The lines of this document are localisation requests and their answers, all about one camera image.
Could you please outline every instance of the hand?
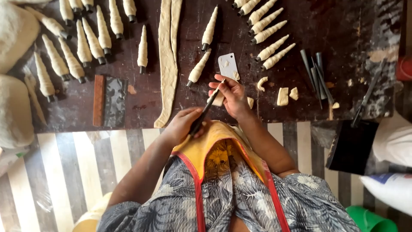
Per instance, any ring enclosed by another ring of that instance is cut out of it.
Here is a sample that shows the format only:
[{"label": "hand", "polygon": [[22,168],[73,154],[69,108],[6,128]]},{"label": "hand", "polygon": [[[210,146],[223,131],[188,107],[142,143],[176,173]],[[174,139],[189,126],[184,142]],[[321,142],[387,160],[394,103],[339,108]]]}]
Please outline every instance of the hand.
[{"label": "hand", "polygon": [[[161,137],[171,146],[181,144],[187,137],[192,123],[202,114],[202,107],[190,107],[180,111],[166,129],[161,134]],[[208,120],[202,123],[199,131],[194,135],[194,138],[199,138],[206,131]]]},{"label": "hand", "polygon": [[[248,98],[245,96],[245,87],[243,85],[220,74],[216,74],[215,79],[218,81],[226,79],[226,84],[210,82],[209,87],[214,89],[219,87],[219,90],[225,96],[223,104],[230,116],[239,121],[242,117],[253,115],[248,104]],[[212,95],[212,93],[213,90],[209,90],[209,96]]]}]

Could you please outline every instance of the wooden table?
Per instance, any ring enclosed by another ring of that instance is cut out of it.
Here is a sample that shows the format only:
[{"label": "wooden table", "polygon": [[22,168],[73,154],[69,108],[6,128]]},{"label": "wooden table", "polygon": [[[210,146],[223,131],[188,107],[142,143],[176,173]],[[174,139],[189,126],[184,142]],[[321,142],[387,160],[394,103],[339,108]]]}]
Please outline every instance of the wooden table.
[{"label": "wooden table", "polygon": [[[402,14],[401,0],[279,0],[269,13],[280,7],[284,7],[285,10],[270,25],[282,20],[288,20],[288,23],[258,45],[251,45],[252,37],[247,34],[250,30],[246,24],[249,15],[236,16],[239,9],[232,10],[232,3],[233,1],[222,0],[183,1],[178,31],[179,74],[172,117],[181,109],[206,104],[208,82],[213,81],[215,73],[219,73],[217,58],[231,52],[235,54],[240,83],[245,85],[247,95],[255,100],[253,111],[265,123],[351,119],[367,91],[371,77],[378,71],[379,64],[385,57],[388,59],[384,60],[382,78],[371,97],[365,118],[392,115],[394,67],[398,57]],[[264,3],[266,0],[259,3],[255,9]],[[126,97],[123,129],[152,128],[161,112],[157,41],[160,4],[161,0],[136,0],[139,23],[130,24],[124,14],[122,1],[117,0],[126,40],[116,40],[109,28],[113,43],[113,59],[104,66],[99,66],[94,59],[93,68],[86,70],[89,77],[102,74],[128,79],[130,91]],[[216,5],[219,5],[219,13],[211,45],[211,56],[200,80],[192,88],[187,88],[189,73],[203,56],[201,38]],[[109,25],[108,1],[104,1],[101,7]],[[43,12],[64,25],[58,1],[47,4]],[[97,33],[96,13],[86,13],[86,17]],[[140,75],[136,60],[143,23],[147,25],[149,64],[146,68],[147,74]],[[76,35],[75,28],[70,32]],[[44,26],[42,33],[46,33],[52,39],[63,55],[57,38]],[[290,37],[280,49],[291,43],[296,43],[297,46],[273,68],[262,72],[262,63],[256,63],[254,58],[262,49],[287,34],[290,34]],[[79,84],[71,80],[63,84],[51,69],[40,36],[36,43],[43,59],[46,59],[45,63],[52,81],[60,92],[57,94],[59,101],[48,103],[37,89],[37,96],[48,125],[42,125],[33,110],[35,131],[45,133],[120,129],[92,126],[94,83]],[[68,44],[76,54],[76,38]],[[315,52],[323,53],[325,80],[335,86],[330,92],[335,101],[340,103],[340,109],[330,112],[326,100],[323,101],[323,110],[320,109],[300,56],[301,49],[307,49],[312,55]],[[36,76],[34,62],[32,59],[29,62]],[[266,91],[258,92],[256,83],[264,76],[269,77],[269,81],[265,83]],[[353,82],[351,87],[348,87],[349,79]],[[277,106],[280,87],[297,87],[299,99],[289,99],[289,105],[285,107]],[[210,116],[212,119],[235,123],[224,108],[212,108]]]}]

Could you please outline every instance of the floral dress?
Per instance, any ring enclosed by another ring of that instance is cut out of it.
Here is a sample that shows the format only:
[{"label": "floral dress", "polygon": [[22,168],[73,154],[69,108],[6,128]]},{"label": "floral dress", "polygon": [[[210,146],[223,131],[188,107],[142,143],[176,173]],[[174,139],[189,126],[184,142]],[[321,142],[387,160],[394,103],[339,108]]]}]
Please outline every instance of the floral dress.
[{"label": "floral dress", "polygon": [[[360,231],[325,180],[302,173],[272,177],[290,231]],[[281,231],[268,188],[232,140],[217,142],[208,153],[201,189],[206,231],[227,231],[233,214],[251,232]],[[171,157],[152,198],[144,204],[123,202],[110,207],[97,231],[197,231],[189,169],[179,157]]]}]

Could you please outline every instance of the person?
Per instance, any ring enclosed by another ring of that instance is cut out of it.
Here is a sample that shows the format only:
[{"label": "person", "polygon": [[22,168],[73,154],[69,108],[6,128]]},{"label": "person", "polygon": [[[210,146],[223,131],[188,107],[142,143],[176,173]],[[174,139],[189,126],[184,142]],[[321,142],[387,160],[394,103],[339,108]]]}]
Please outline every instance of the person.
[{"label": "person", "polygon": [[209,120],[188,138],[202,108],[180,111],[116,186],[97,231],[360,231],[325,180],[299,173],[244,87],[215,79],[226,79],[209,86],[225,96],[244,139]]}]

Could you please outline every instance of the red apron trim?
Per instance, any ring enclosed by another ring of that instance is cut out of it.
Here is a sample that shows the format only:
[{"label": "red apron trim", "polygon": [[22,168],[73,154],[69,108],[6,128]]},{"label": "red apron trim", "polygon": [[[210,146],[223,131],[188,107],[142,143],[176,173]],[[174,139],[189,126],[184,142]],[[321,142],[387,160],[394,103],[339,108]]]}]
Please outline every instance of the red apron trim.
[{"label": "red apron trim", "polygon": [[279,200],[278,192],[276,191],[275,183],[273,182],[272,174],[266,164],[265,161],[262,160],[262,165],[265,168],[265,175],[267,178],[268,188],[270,192],[270,196],[272,197],[273,205],[275,206],[276,214],[279,219],[279,223],[281,224],[282,232],[290,232],[288,222],[285,217],[285,213],[283,212],[281,202]]},{"label": "red apron trim", "polygon": [[194,192],[196,198],[196,217],[197,217],[197,231],[198,232],[205,232],[206,225],[205,225],[205,216],[203,213],[203,198],[202,198],[202,181],[199,180],[199,176],[197,174],[196,169],[194,168],[193,164],[190,160],[181,152],[172,152],[172,155],[178,156],[187,166],[189,171],[191,172],[194,180]]}]

